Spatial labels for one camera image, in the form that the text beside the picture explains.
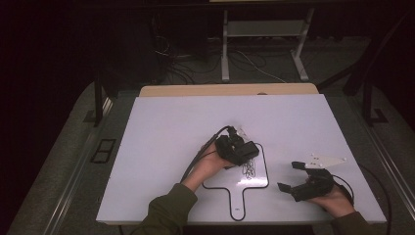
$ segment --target metal stand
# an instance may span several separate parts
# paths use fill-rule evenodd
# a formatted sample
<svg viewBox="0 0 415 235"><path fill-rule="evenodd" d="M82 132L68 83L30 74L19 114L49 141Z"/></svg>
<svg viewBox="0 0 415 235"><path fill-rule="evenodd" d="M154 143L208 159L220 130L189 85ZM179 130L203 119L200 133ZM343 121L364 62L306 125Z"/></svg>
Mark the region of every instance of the metal stand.
<svg viewBox="0 0 415 235"><path fill-rule="evenodd" d="M307 37L307 34L308 34L308 29L310 28L310 25L311 25L311 19L312 19L313 14L314 14L314 8L309 9L305 22L302 25L299 45L297 46L296 50L291 52L291 55L294 60L294 64L296 65L297 72L299 73L301 81L309 81L308 75L305 72L305 67L302 64L300 54L301 54L302 47L304 46L305 38Z"/></svg>
<svg viewBox="0 0 415 235"><path fill-rule="evenodd" d="M299 44L292 51L294 64L299 73L301 81L308 81L308 75L302 64L300 54L307 37L311 19L314 14L314 8L308 10L305 20L299 21L261 21L261 22L228 22L228 11L223 15L223 40L222 40L222 82L228 83L229 65L228 65L228 37L241 36L298 36Z"/></svg>

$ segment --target white table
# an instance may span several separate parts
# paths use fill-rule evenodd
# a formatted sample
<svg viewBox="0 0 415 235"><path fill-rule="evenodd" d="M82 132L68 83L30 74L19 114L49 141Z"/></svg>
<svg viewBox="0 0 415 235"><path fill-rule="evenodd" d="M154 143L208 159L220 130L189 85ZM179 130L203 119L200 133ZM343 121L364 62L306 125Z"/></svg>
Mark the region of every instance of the white table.
<svg viewBox="0 0 415 235"><path fill-rule="evenodd" d="M231 90L242 87L230 86ZM304 183L306 173L292 169L291 162L306 162L311 154L347 158L345 164L328 170L352 186L355 207L369 222L386 221L325 97L319 94L138 97L97 220L112 225L139 223L148 204L180 180L201 145L225 125L242 126L263 146L269 185L244 192L246 216L239 222L230 216L226 190L201 187L189 224L309 224L331 219L317 206L296 203L278 190L278 182Z"/></svg>

